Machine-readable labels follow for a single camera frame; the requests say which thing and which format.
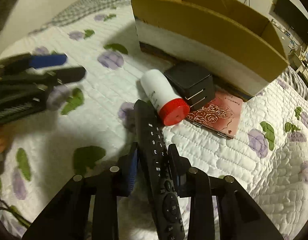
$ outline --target red cap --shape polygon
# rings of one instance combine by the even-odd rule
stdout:
[[[182,98],[175,98],[167,102],[158,115],[164,125],[170,126],[184,120],[190,112],[189,105]]]

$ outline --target quilted bedspread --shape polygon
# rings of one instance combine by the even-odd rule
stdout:
[[[53,51],[67,54],[64,67],[83,65],[87,75],[69,86],[72,92],[58,89],[66,98],[71,93],[64,104],[59,96],[51,104],[59,110],[8,125],[14,139],[0,175],[1,197],[31,221],[75,173],[98,174],[128,152],[135,139],[129,113],[137,99],[146,100],[139,79],[148,69],[170,67],[140,51],[130,5],[50,27],[17,41],[1,57]],[[280,78],[243,104],[234,139],[185,120],[163,132],[192,166],[214,177],[234,176],[285,239],[307,221],[308,102]],[[189,200],[179,202],[187,232]],[[142,176],[118,208],[120,239],[157,239]],[[5,221],[24,233],[15,218],[6,215]]]

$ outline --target purple flower print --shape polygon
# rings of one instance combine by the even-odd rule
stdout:
[[[71,95],[70,89],[63,85],[54,87],[53,91],[49,94],[47,99],[47,109],[51,111],[58,110],[67,98]]]
[[[97,21],[97,22],[99,22],[99,21],[103,21],[106,17],[107,17],[106,14],[97,14],[97,15],[95,15],[95,17],[94,17],[94,20]]]
[[[112,51],[112,50],[105,51],[103,54],[99,55],[97,60],[104,67],[107,67],[113,70],[119,67],[122,67],[124,64],[123,56],[119,52]]]
[[[268,153],[268,142],[261,131],[252,129],[247,134],[249,147],[256,152],[259,158],[265,158]]]
[[[118,111],[118,117],[123,121],[124,127],[130,132],[135,131],[135,116],[134,116],[134,104],[124,102]]]
[[[46,47],[36,47],[32,52],[33,55],[49,55],[49,51]]]
[[[288,85],[285,84],[285,82],[283,80],[281,80],[280,78],[277,78],[276,81],[278,82],[278,84],[284,89],[288,89]]]
[[[306,128],[308,128],[308,115],[305,111],[301,113],[301,122],[305,125]]]
[[[264,95],[264,92],[265,92],[264,90],[261,90],[259,93],[256,94],[256,96],[262,96]]]
[[[85,37],[85,34],[80,31],[72,31],[68,34],[69,38],[75,41],[79,41],[80,39]]]
[[[17,199],[24,200],[26,198],[27,190],[17,167],[12,173],[12,188]]]
[[[301,171],[299,172],[299,180],[308,184],[308,161],[301,163]]]
[[[288,138],[291,142],[306,142],[306,136],[301,132],[291,132],[288,134]]]

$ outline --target black remote control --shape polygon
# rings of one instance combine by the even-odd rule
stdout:
[[[162,124],[154,107],[142,100],[134,105],[138,155],[148,187],[148,200],[159,240],[183,240],[182,216],[170,169]]]

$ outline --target cardboard box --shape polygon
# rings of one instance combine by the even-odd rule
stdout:
[[[237,0],[131,2],[143,51],[205,66],[243,99],[288,65],[272,23]]]

